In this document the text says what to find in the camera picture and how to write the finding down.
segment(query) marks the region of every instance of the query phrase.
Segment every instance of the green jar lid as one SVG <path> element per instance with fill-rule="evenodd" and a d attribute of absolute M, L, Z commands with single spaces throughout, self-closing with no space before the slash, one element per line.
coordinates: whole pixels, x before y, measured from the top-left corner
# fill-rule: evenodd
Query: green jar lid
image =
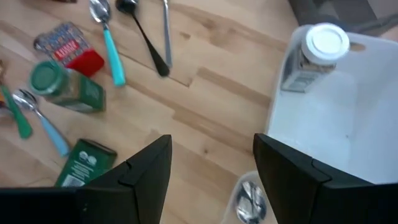
<path fill-rule="evenodd" d="M 68 81 L 67 71 L 55 61 L 38 63 L 30 73 L 29 86 L 37 95 L 58 96 Z"/>

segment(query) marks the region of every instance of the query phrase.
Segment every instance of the green handle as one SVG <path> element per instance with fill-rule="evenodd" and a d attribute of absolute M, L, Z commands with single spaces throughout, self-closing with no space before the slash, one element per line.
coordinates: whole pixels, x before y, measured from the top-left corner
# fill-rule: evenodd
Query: green handle
<path fill-rule="evenodd" d="M 32 134 L 32 127 L 29 122 L 26 120 L 25 116 L 20 111 L 18 105 L 15 103 L 14 99 L 8 90 L 8 88 L 4 85 L 1 86 L 1 91 L 7 101 L 7 105 L 11 112 L 14 114 L 14 119 L 17 121 L 19 136 L 22 139 L 27 139 Z"/>

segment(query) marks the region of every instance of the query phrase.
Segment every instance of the blue handle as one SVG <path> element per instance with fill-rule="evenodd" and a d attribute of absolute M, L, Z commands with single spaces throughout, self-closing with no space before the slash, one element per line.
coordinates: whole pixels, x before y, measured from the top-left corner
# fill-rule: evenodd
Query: blue handle
<path fill-rule="evenodd" d="M 55 147 L 59 154 L 63 157 L 69 153 L 69 146 L 68 143 L 64 140 L 61 134 L 58 132 L 57 129 L 48 121 L 47 118 L 39 114 L 40 120 L 43 124 L 44 129 L 46 130 L 47 134 L 49 134 L 50 139 L 54 143 Z"/>
<path fill-rule="evenodd" d="M 113 42 L 111 32 L 109 29 L 104 30 L 106 50 L 108 51 L 108 60 L 112 69 L 113 83 L 116 86 L 123 86 L 126 84 L 126 78 L 124 77 L 123 65 L 120 61 L 118 50 Z"/>

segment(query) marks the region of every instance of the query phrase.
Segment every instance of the black spoon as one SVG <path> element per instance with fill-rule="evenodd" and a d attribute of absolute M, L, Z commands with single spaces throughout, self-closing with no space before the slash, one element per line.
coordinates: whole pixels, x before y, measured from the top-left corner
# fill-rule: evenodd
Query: black spoon
<path fill-rule="evenodd" d="M 145 35 L 144 30 L 142 29 L 138 19 L 136 17 L 136 8 L 137 8 L 136 0 L 116 0 L 116 8 L 125 13 L 131 15 L 137 23 L 139 30 L 144 36 L 145 42 L 147 42 L 148 49 L 150 54 L 152 55 L 152 59 L 154 60 L 156 70 L 161 77 L 167 77 L 170 73 L 170 69 L 167 64 L 163 61 L 162 57 L 157 53 L 155 47 L 151 44 L 148 37 Z"/>

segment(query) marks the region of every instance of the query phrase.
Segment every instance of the green spice container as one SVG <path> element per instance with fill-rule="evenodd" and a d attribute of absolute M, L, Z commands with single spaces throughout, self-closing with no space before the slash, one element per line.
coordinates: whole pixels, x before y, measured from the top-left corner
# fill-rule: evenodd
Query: green spice container
<path fill-rule="evenodd" d="M 116 155 L 114 150 L 97 142 L 79 139 L 55 186 L 81 187 L 87 184 L 112 169 Z"/>
<path fill-rule="evenodd" d="M 30 74 L 30 89 L 47 101 L 82 113 L 104 111 L 105 90 L 81 73 L 55 61 L 40 62 Z"/>

